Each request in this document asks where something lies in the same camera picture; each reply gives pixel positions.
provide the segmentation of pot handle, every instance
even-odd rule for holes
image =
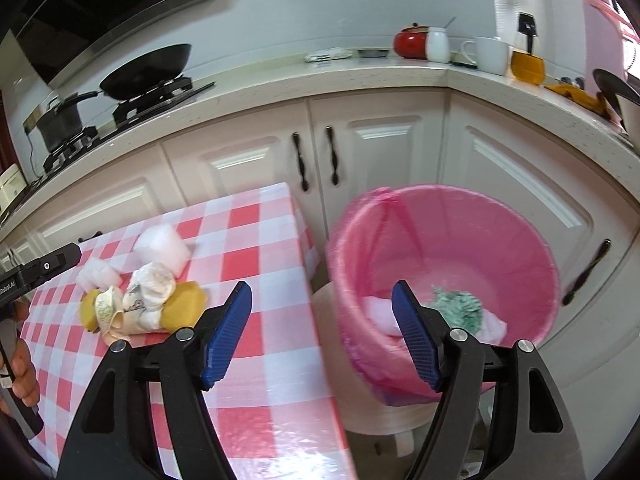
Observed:
[[[78,104],[80,101],[84,101],[85,99],[91,99],[93,97],[98,97],[99,94],[100,94],[100,92],[94,90],[92,92],[86,92],[84,94],[79,94],[79,95],[75,95],[73,97],[69,97],[69,98],[65,99],[64,101],[62,101],[56,107],[56,114],[59,114],[60,112],[66,110],[67,108]]]
[[[51,101],[49,101],[49,104],[47,105],[47,112],[51,110],[51,105],[54,101],[60,101],[60,98],[58,96],[55,96]]]

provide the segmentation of spoon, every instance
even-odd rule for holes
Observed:
[[[453,23],[453,22],[455,22],[455,21],[456,21],[456,18],[457,18],[457,16],[454,16],[453,18],[451,18],[451,19],[449,20],[449,23],[447,23],[447,25],[445,25],[443,28],[448,28],[448,27],[449,27],[449,25],[451,25],[451,23]]]

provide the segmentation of white wall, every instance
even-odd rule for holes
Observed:
[[[124,62],[172,43],[193,45],[186,73],[199,78],[256,60],[331,46],[390,47],[394,35],[412,22],[442,26],[453,16],[458,17],[449,29],[454,45],[455,37],[495,35],[492,0],[213,0],[127,38],[65,84],[61,94],[97,89]],[[18,157],[32,180],[22,122],[50,91],[19,50],[15,55],[15,40],[5,43],[13,47],[7,57],[14,59],[15,67],[4,82],[0,80],[0,88]],[[3,72],[7,70],[0,70],[0,77]],[[86,124],[103,124],[113,107],[114,101],[101,96],[82,103],[79,110]],[[39,170],[47,152],[38,132],[31,137]]]
[[[498,33],[514,47],[524,49],[517,30],[517,15],[528,12],[536,19],[538,38],[534,54],[545,59],[549,75],[561,78],[584,76],[586,34],[583,0],[495,0]]]

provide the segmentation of countertop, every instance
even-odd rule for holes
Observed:
[[[49,180],[0,228],[0,240],[44,203],[92,171],[175,132],[243,110],[332,92],[451,88],[519,115],[564,140],[640,202],[640,157],[610,123],[544,88],[451,65],[389,57],[306,64],[285,58],[212,75],[216,86],[87,153]]]

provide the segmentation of finger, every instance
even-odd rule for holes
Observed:
[[[40,402],[40,385],[36,382],[33,391],[22,400],[27,408],[33,408]]]
[[[15,315],[14,319],[20,323],[29,317],[29,304],[23,300],[14,301]]]
[[[20,377],[26,373],[31,365],[31,352],[24,339],[18,339],[15,343],[14,357],[11,359],[11,368],[14,375]]]
[[[33,365],[31,365],[22,377],[18,377],[14,381],[14,394],[19,399],[24,400],[36,390],[37,386],[36,370]]]

